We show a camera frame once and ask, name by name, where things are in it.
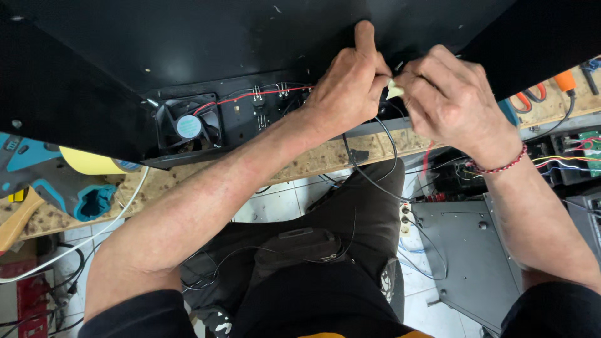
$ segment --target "hand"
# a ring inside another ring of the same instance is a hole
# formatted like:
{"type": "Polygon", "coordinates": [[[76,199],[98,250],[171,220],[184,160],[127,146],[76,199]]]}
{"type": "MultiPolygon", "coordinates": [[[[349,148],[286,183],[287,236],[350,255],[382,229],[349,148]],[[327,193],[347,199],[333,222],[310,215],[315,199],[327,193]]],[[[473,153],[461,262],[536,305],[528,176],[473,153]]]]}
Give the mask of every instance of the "hand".
{"type": "Polygon", "coordinates": [[[361,21],[355,26],[355,48],[338,53],[299,113],[328,140],[374,118],[391,77],[376,52],[374,26],[361,21]]]}
{"type": "Polygon", "coordinates": [[[465,152],[485,169],[509,164],[522,150],[481,65],[437,45],[394,80],[405,90],[402,99],[418,135],[465,152]]]}

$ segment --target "wooden workbench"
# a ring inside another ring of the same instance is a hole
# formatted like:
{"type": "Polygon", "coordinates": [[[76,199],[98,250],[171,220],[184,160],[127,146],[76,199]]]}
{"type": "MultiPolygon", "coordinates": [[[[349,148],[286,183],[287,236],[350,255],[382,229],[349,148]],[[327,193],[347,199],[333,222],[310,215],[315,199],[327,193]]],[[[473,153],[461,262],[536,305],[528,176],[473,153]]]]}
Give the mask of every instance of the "wooden workbench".
{"type": "MultiPolygon", "coordinates": [[[[593,96],[590,88],[584,79],[582,72],[578,68],[572,70],[576,79],[576,105],[572,116],[590,114],[601,111],[601,96],[593,96]]],[[[598,84],[601,84],[601,72],[593,73],[598,84]]],[[[560,92],[555,81],[545,81],[547,88],[547,99],[542,103],[534,103],[532,111],[527,114],[518,114],[521,120],[521,128],[528,128],[539,124],[549,123],[561,120],[569,106],[569,98],[560,92]]],[[[411,129],[401,129],[392,131],[399,156],[411,155],[425,151],[430,145],[430,140],[416,135],[411,129]]],[[[391,159],[393,157],[392,146],[384,132],[362,137],[349,138],[349,146],[355,150],[368,151],[369,156],[363,164],[369,164],[391,159]]],[[[148,177],[140,190],[140,193],[132,203],[129,211],[124,217],[129,217],[142,210],[151,200],[158,198],[164,191],[169,190],[186,177],[202,170],[210,165],[211,162],[184,165],[174,167],[170,171],[150,169],[148,177]]],[[[273,185],[282,182],[288,182],[304,177],[315,176],[323,173],[344,169],[348,167],[349,161],[342,140],[328,141],[321,146],[301,154],[294,161],[285,166],[265,185],[273,185]]],[[[118,191],[114,195],[112,209],[92,222],[80,222],[71,218],[67,214],[58,211],[49,204],[42,205],[36,211],[29,223],[25,227],[20,239],[29,239],[51,233],[62,232],[68,229],[74,229],[94,223],[109,221],[115,218],[123,209],[133,191],[137,187],[142,177],[142,173],[133,173],[127,175],[110,177],[112,180],[118,180],[118,191]]],[[[0,200],[0,224],[2,224],[18,207],[18,203],[9,203],[7,199],[0,200]]]]}

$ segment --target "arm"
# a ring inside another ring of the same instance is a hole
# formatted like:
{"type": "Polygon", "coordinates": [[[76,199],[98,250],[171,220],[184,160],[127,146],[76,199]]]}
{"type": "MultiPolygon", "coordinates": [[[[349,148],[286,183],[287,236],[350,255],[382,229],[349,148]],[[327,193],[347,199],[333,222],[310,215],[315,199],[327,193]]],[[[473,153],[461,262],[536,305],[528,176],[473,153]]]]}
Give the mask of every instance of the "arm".
{"type": "Polygon", "coordinates": [[[259,187],[301,153],[377,114],[391,72],[369,22],[355,27],[355,45],[338,54],[301,109],[166,192],[103,243],[88,274],[86,321],[143,293],[180,290],[178,265],[259,187]]]}
{"type": "MultiPolygon", "coordinates": [[[[517,129],[498,108],[479,64],[435,46],[409,62],[395,81],[405,89],[403,101],[416,133],[458,148],[485,169],[507,165],[521,152],[517,129]]],[[[505,245],[525,268],[525,288],[569,280],[601,293],[593,252],[527,156],[484,179],[505,245]]]]}

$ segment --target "cooling fan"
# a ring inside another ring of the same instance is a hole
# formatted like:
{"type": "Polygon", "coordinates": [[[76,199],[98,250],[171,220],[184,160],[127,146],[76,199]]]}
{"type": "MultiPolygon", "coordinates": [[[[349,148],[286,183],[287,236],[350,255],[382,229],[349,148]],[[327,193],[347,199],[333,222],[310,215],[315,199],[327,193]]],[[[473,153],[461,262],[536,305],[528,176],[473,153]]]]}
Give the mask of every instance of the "cooling fan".
{"type": "Polygon", "coordinates": [[[222,147],[221,115],[217,104],[211,102],[216,103],[215,94],[161,102],[156,113],[159,148],[176,154],[222,147]]]}

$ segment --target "fan label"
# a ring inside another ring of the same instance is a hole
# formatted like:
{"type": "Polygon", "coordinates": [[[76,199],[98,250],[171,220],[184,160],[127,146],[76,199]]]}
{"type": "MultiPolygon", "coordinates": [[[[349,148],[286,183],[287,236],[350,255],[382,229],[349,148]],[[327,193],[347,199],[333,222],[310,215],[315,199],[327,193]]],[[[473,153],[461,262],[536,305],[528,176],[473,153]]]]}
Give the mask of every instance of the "fan label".
{"type": "Polygon", "coordinates": [[[200,134],[201,123],[198,117],[186,115],[177,122],[177,133],[182,138],[195,138],[200,134]]]}

